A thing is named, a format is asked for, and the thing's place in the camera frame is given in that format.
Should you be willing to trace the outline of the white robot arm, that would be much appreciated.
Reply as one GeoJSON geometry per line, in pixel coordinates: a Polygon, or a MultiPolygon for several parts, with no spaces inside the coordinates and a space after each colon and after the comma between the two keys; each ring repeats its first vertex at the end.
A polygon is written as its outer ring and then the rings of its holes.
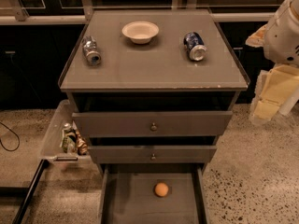
{"type": "Polygon", "coordinates": [[[258,75],[249,120],[262,125],[277,112],[287,115],[298,101],[299,90],[299,0],[285,0],[266,25],[250,35],[246,44],[262,48],[275,63],[258,75]]]}

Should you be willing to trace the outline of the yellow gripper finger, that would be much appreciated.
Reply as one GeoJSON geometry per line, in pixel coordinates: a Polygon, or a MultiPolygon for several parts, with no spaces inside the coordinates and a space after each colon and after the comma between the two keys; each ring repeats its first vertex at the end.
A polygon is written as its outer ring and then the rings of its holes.
{"type": "Polygon", "coordinates": [[[276,64],[268,72],[262,70],[258,75],[255,97],[250,105],[251,123],[262,125],[270,121],[298,88],[298,66],[276,64]]]}
{"type": "Polygon", "coordinates": [[[260,48],[264,43],[264,33],[266,30],[266,26],[260,27],[256,32],[251,34],[247,39],[245,44],[250,47],[260,48]]]}

